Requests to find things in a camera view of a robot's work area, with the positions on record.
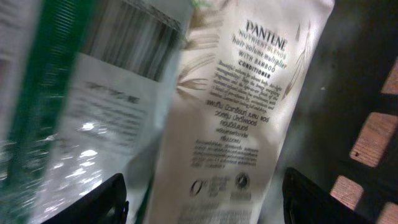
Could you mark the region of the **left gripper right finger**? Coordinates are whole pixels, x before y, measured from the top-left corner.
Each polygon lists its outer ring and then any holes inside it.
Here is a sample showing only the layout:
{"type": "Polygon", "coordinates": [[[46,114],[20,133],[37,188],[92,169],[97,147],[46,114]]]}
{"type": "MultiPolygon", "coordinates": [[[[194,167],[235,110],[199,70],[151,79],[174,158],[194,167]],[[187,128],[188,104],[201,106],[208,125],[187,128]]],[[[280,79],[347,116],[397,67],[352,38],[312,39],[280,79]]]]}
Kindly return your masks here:
{"type": "Polygon", "coordinates": [[[287,168],[282,184],[286,224],[369,224],[293,167],[287,168]]]}

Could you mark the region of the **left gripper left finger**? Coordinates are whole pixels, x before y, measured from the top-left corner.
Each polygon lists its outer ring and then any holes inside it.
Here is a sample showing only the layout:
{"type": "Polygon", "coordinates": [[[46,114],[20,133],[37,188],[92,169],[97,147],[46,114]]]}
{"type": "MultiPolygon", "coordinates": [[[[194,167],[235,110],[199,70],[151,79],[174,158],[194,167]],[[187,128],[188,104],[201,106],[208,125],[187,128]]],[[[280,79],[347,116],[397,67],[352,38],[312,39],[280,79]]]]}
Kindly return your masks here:
{"type": "Polygon", "coordinates": [[[124,176],[117,173],[44,224],[125,224],[128,212],[124,176]]]}

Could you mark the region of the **white Pantene conditioner tube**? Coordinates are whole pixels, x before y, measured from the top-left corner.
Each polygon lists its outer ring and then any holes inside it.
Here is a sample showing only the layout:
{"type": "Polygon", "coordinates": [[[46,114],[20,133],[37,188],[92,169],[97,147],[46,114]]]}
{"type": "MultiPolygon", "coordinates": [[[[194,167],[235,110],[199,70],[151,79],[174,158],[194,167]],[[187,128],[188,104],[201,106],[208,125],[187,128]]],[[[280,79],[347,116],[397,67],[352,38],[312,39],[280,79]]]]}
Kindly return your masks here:
{"type": "Polygon", "coordinates": [[[256,223],[332,0],[194,1],[145,223],[256,223]]]}

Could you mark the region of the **green white 3M pouch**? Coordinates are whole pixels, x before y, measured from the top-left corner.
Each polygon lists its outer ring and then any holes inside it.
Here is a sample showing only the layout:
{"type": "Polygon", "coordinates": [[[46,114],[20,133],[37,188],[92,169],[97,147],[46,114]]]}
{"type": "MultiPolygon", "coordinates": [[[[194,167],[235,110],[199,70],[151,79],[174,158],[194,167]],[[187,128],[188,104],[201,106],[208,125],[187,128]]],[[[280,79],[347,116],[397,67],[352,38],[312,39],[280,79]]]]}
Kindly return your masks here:
{"type": "Polygon", "coordinates": [[[158,139],[191,1],[1,1],[1,222],[41,223],[158,139]]]}

